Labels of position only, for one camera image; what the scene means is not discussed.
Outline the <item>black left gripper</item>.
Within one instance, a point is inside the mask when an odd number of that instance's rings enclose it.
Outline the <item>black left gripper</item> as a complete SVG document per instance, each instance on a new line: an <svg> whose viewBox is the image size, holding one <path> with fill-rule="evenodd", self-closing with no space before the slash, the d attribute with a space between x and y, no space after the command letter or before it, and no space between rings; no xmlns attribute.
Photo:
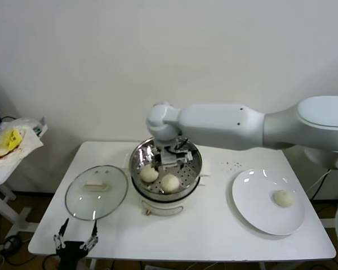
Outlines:
<svg viewBox="0 0 338 270"><path fill-rule="evenodd" d="M54 235L56 255L59 256L59 270L76 270L79 261L86 256L85 249L93 249L98 243L97 220L94 222L91 236L85 242L66 241L64 233L69 223L69 218L60 227L59 232Z"/></svg>

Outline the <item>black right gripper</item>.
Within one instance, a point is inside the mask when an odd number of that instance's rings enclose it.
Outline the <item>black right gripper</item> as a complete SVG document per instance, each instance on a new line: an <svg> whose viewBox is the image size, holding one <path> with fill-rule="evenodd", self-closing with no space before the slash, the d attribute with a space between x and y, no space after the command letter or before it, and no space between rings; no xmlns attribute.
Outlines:
<svg viewBox="0 0 338 270"><path fill-rule="evenodd" d="M154 156L154 169L158 170L160 167L167 168L170 164L169 153L162 151Z"/></svg>

